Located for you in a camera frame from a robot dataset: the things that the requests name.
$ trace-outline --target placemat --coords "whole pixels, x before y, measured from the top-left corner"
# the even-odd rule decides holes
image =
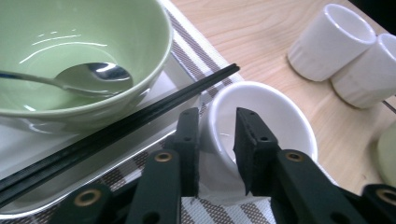
[[[194,80],[208,76],[229,64],[169,0],[162,0],[162,2],[174,27],[172,54]],[[210,103],[221,88],[242,80],[241,76],[235,74],[203,92],[200,100],[200,113],[205,112],[206,105]],[[162,144],[160,143],[151,150],[161,148]],[[96,182],[106,184],[112,190],[120,188],[141,176],[149,153],[150,151],[144,151],[138,154],[97,179]],[[218,206],[199,198],[182,198],[181,220],[183,224],[276,223],[270,208],[270,200],[270,198],[264,198],[255,203]],[[57,206],[54,205],[46,211],[30,217],[4,220],[2,223],[47,223]]]

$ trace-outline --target spoon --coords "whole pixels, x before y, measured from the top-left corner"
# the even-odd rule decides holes
[[[0,78],[40,82],[88,97],[111,97],[133,86],[131,75],[114,63],[83,63],[63,70],[55,78],[0,70]]]

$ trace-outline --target wooden table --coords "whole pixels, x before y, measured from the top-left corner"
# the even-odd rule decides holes
[[[344,189],[360,194],[381,183],[375,169],[375,144],[396,120],[383,104],[360,110],[344,103],[329,81],[313,82],[295,73],[287,51],[326,4],[336,3],[361,14],[378,34],[385,33],[347,0],[173,0],[240,74],[273,86],[289,96],[309,119],[318,141],[318,161]],[[389,99],[396,105],[395,99]]]

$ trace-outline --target brass screw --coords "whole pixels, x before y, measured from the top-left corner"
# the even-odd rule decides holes
[[[163,152],[163,153],[157,154],[155,156],[155,160],[156,161],[170,161],[170,160],[172,160],[172,155],[168,152]]]
[[[303,161],[304,160],[304,156],[297,152],[286,153],[286,158],[290,161]]]
[[[89,206],[93,203],[96,203],[100,197],[102,196],[102,193],[98,189],[87,189],[83,192],[81,192],[74,200],[74,203],[78,207],[85,207]]]
[[[390,189],[378,189],[376,192],[378,198],[382,201],[396,206],[396,192]]]

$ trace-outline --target white tray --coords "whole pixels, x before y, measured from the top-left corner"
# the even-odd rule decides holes
[[[150,105],[191,83],[190,76],[174,57],[170,57],[160,77],[137,109]],[[195,97],[37,189],[28,192],[13,203],[1,208],[0,219],[30,216],[54,205],[69,192],[92,182],[112,168],[131,159],[140,151],[153,147],[154,143],[175,131],[180,112],[197,105],[198,97]],[[26,132],[2,125],[1,120],[0,134],[0,179],[44,159],[88,135],[88,133]]]

